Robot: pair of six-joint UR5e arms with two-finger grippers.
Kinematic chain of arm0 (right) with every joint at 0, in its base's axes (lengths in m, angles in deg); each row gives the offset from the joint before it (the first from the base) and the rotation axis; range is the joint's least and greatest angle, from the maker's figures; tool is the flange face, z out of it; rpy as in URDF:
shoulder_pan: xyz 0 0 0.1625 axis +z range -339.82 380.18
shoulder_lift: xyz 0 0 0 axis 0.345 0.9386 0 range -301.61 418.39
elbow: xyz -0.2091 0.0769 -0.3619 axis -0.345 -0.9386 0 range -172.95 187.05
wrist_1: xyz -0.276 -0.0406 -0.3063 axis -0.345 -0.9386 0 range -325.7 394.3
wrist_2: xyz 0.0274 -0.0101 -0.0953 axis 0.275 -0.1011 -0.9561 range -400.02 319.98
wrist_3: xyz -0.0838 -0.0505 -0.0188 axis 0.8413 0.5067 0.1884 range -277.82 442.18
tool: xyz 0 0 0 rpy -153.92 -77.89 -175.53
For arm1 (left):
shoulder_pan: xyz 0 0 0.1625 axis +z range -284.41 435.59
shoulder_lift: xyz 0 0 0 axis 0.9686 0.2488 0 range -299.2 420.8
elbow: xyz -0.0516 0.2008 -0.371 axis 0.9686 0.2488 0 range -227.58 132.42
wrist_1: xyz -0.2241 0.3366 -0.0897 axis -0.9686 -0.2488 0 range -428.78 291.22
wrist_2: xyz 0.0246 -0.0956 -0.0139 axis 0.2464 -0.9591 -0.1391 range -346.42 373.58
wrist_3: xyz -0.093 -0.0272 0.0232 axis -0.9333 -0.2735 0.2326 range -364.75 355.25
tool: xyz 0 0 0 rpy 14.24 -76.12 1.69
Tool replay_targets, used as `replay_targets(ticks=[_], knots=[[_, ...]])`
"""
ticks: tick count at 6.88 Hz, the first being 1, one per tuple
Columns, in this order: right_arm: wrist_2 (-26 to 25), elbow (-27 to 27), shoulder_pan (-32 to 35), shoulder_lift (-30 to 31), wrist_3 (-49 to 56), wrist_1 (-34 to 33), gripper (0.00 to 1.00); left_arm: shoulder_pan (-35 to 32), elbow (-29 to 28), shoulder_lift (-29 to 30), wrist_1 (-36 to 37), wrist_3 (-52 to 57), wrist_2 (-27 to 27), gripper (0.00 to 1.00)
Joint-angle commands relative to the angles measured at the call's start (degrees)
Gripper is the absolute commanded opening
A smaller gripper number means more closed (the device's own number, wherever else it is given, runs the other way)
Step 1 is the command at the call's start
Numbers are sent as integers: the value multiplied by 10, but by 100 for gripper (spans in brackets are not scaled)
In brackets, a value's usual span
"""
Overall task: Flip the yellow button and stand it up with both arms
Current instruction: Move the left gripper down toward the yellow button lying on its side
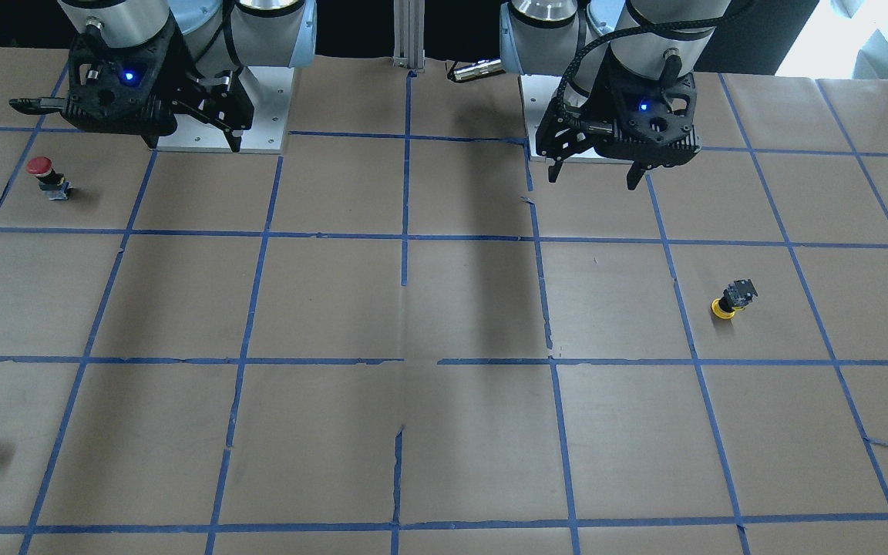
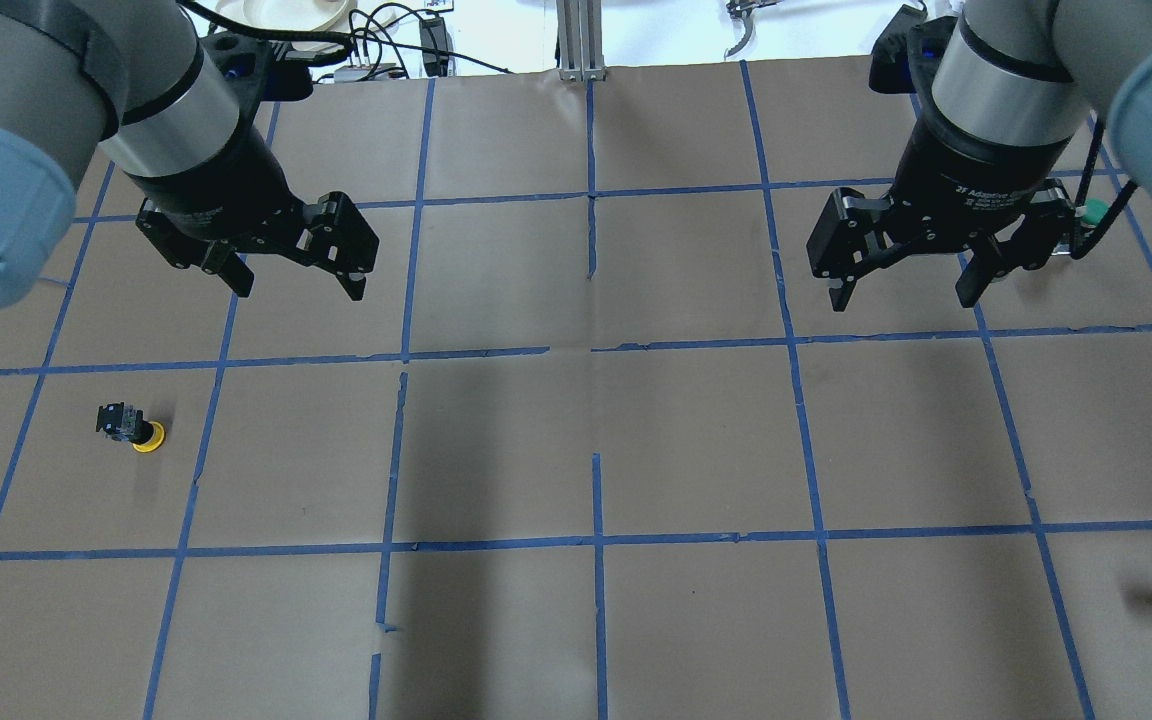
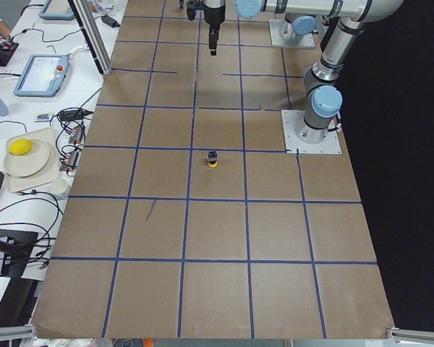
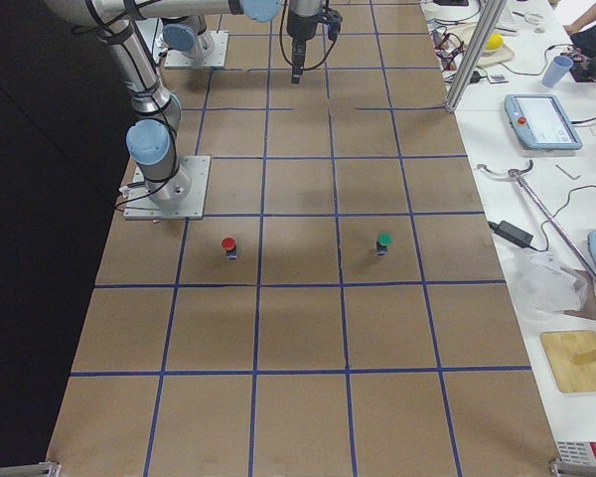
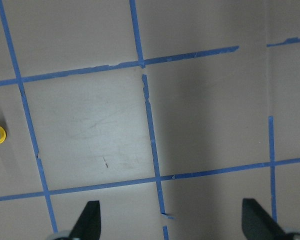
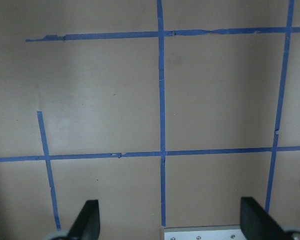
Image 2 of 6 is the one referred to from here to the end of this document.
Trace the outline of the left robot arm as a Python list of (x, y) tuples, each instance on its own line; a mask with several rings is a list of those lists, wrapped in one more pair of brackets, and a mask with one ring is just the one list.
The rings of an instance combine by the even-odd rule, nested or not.
[(96, 152), (141, 188), (137, 227), (174, 268), (247, 297), (244, 255), (276, 255), (362, 300), (374, 229), (344, 192), (294, 195), (253, 124), (351, 50), (347, 33), (247, 26), (197, 1), (0, 1), (0, 309), (32, 290)]

